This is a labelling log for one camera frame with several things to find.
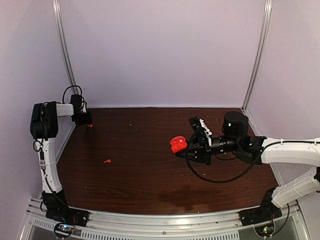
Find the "orange round case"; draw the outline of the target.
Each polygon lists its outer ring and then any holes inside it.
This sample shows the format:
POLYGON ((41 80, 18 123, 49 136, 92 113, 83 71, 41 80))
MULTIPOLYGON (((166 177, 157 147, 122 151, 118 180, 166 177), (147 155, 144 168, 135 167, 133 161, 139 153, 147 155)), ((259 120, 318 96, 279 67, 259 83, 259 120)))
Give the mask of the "orange round case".
POLYGON ((187 140, 184 136, 176 136, 170 140, 171 151, 175 154, 187 148, 187 140))

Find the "front aluminium rail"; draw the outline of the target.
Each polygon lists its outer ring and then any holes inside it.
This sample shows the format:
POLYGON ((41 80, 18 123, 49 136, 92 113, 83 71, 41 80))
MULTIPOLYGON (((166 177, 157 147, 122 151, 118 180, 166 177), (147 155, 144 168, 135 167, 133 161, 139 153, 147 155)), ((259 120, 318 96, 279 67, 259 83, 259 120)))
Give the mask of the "front aluminium rail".
MULTIPOLYGON (((56 221, 46 218, 41 201, 31 199, 18 240, 58 240, 56 221)), ((143 215, 88 211, 85 227, 76 226, 66 240, 311 240, 298 203, 290 204, 289 218, 282 230, 270 238, 260 237, 258 227, 268 222, 243 226, 243 209, 211 213, 143 215)))

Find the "right aluminium frame post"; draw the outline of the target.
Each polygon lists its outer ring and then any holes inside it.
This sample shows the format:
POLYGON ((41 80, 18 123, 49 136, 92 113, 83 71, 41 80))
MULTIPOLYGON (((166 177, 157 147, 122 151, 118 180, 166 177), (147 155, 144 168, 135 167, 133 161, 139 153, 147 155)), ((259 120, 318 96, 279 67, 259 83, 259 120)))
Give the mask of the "right aluminium frame post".
POLYGON ((254 91, 255 83, 258 78, 260 66, 263 59, 263 53, 266 46, 269 29, 270 29, 270 23, 272 18, 272 0, 265 0, 264 1, 264 9, 262 14, 262 22, 261 22, 261 28, 260 28, 260 34, 258 39, 258 45, 257 50, 254 58, 254 63, 250 75, 249 85, 245 94, 245 98, 242 104, 242 111, 246 112, 254 91))

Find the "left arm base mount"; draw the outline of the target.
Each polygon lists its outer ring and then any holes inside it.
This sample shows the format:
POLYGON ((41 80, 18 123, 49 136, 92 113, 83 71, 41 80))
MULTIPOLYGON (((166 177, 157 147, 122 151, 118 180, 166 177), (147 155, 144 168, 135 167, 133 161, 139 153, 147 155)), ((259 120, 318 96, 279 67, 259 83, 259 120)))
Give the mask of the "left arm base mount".
POLYGON ((89 212, 76 208, 47 210, 45 217, 68 225, 86 227, 89 212))

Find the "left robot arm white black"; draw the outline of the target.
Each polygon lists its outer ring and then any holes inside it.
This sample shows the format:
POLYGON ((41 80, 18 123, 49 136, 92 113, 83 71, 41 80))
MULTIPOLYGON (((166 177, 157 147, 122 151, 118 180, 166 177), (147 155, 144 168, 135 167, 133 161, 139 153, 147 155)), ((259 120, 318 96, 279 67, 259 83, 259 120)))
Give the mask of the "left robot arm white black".
POLYGON ((57 171, 55 141, 59 132, 59 118, 70 117, 75 126, 92 124, 93 118, 81 94, 70 96, 70 102, 47 101, 33 106, 30 133, 33 150, 38 154, 42 179, 42 199, 47 212, 61 222, 72 218, 57 171))

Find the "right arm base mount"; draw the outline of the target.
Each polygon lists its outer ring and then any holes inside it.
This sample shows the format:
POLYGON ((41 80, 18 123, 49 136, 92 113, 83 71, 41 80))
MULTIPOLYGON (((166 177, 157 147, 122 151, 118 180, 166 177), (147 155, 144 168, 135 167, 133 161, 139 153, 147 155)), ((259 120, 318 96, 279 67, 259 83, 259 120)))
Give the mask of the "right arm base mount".
POLYGON ((239 212, 240 221, 243 227, 257 225, 264 222, 271 222, 282 216, 281 210, 271 211, 262 207, 241 210, 239 212))

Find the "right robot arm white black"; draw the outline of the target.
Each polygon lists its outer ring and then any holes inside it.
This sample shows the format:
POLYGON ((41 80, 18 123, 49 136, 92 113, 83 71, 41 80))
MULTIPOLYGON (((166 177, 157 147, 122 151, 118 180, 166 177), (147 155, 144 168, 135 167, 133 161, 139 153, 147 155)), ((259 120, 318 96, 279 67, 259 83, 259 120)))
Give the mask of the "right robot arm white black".
POLYGON ((238 111, 224 115, 222 135, 214 136, 201 118, 189 119, 193 134, 189 139, 176 136, 170 140, 171 151, 183 158, 199 179, 226 184, 244 176, 254 165, 290 163, 310 165, 312 168, 284 186, 268 190, 253 214, 266 221, 276 217, 280 209, 292 201, 320 190, 320 140, 284 140, 266 136, 250 136, 249 119, 238 111), (228 180, 212 180, 199 175, 190 162, 210 165, 212 156, 234 152, 236 158, 249 164, 239 175, 228 180))

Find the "orange wireless earbud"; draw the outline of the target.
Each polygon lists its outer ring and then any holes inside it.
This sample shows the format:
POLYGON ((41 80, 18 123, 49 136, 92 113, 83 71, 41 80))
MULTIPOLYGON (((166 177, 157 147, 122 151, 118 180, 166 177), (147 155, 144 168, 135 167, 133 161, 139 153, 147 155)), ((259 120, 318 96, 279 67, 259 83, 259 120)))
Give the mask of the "orange wireless earbud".
POLYGON ((111 164, 111 163, 112 163, 112 160, 111 160, 111 159, 105 160, 104 163, 105 163, 105 164, 111 164))

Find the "aluminium frame post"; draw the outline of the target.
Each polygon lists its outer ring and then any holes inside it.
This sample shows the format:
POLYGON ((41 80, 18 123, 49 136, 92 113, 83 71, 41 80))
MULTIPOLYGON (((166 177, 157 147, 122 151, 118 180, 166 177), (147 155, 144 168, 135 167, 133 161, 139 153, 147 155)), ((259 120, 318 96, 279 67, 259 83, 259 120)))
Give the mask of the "aluminium frame post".
POLYGON ((68 46, 67 46, 67 39, 65 35, 62 11, 61 11, 61 3, 59 0, 52 0, 52 6, 53 6, 55 24, 57 28, 57 34, 58 34, 59 43, 60 43, 61 52, 62 52, 62 59, 66 69, 67 77, 70 85, 75 86, 76 81, 75 81, 74 72, 73 72, 70 55, 68 51, 68 46))
POLYGON ((265 0, 264 1, 264 9, 262 14, 262 22, 261 22, 261 28, 260 28, 260 34, 258 39, 258 45, 257 50, 254 58, 254 63, 250 75, 249 85, 245 94, 245 98, 242 104, 242 111, 246 112, 254 91, 255 83, 258 78, 260 66, 263 59, 263 53, 266 46, 269 29, 270 29, 270 23, 272 18, 272 0, 265 0))

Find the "left aluminium frame post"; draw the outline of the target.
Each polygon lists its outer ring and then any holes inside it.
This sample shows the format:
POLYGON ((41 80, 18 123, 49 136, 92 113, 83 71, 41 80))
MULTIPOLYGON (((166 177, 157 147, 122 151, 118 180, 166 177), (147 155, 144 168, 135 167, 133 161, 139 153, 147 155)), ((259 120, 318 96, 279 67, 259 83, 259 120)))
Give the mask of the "left aluminium frame post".
POLYGON ((74 72, 73 72, 70 55, 68 51, 68 46, 67 46, 67 39, 65 35, 62 11, 61 11, 61 3, 59 0, 52 0, 52 6, 53 6, 55 24, 57 28, 57 34, 58 34, 59 43, 60 43, 61 52, 62 52, 62 59, 66 69, 67 77, 70 85, 75 86, 76 81, 75 81, 74 72))

